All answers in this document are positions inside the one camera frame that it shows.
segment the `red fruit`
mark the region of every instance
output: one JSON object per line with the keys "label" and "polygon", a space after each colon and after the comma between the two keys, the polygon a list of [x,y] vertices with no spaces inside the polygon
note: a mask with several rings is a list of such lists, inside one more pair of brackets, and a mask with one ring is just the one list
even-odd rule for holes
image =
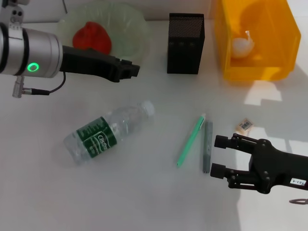
{"label": "red fruit", "polygon": [[111,40],[106,30],[95,22],[87,22],[73,37],[74,48],[94,49],[104,54],[111,51]]}

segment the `table surface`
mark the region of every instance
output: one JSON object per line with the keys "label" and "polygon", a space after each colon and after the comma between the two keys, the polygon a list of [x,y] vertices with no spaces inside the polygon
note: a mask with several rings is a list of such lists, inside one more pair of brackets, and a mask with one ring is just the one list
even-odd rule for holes
{"label": "table surface", "polygon": [[[307,228],[308,193],[276,186],[269,195],[232,190],[201,172],[202,135],[180,168],[176,160],[198,116],[214,136],[231,136],[244,118],[253,138],[284,151],[308,150],[308,18],[296,19],[302,41],[295,70],[279,82],[232,86],[218,70],[212,22],[197,76],[168,75],[168,22],[149,22],[151,49],[139,76],[120,83],[67,74],[58,92],[11,96],[15,78],[0,84],[0,230],[4,231],[289,231]],[[54,32],[56,24],[29,24]],[[26,77],[25,86],[53,89],[53,79]],[[77,167],[63,145],[73,130],[118,107],[151,100],[154,120],[118,146]],[[250,156],[214,148],[212,161],[248,170]]]}

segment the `clear plastic bowl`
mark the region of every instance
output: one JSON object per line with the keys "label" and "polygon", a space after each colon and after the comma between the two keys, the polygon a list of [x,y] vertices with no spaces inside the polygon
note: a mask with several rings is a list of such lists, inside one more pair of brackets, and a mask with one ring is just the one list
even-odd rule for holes
{"label": "clear plastic bowl", "polygon": [[58,23],[57,36],[62,44],[72,47],[73,36],[88,21],[99,23],[107,31],[112,41],[110,55],[141,64],[150,41],[150,30],[141,12],[125,3],[101,0],[81,5]]}

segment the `yellow plastic bin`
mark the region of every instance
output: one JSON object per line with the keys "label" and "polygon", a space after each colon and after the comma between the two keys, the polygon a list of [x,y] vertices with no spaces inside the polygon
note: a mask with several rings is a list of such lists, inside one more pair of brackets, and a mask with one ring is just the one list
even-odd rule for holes
{"label": "yellow plastic bin", "polygon": [[[232,39],[247,38],[247,30],[252,52],[231,58]],[[218,0],[215,35],[227,80],[279,80],[295,67],[301,34],[286,0]]]}

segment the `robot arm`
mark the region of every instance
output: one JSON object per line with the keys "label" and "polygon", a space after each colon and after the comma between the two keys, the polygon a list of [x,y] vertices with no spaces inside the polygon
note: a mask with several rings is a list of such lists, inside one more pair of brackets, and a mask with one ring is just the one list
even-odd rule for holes
{"label": "robot arm", "polygon": [[249,171],[213,164],[211,176],[227,178],[229,188],[257,190],[268,194],[275,185],[308,190],[308,157],[275,149],[270,141],[234,134],[231,139],[216,136],[215,147],[251,154]]}
{"label": "robot arm", "polygon": [[137,76],[132,62],[62,46],[50,33],[23,28],[24,11],[19,4],[30,0],[0,0],[0,73],[17,76],[13,96],[29,94],[24,76],[54,77],[59,71],[96,75],[112,82]]}

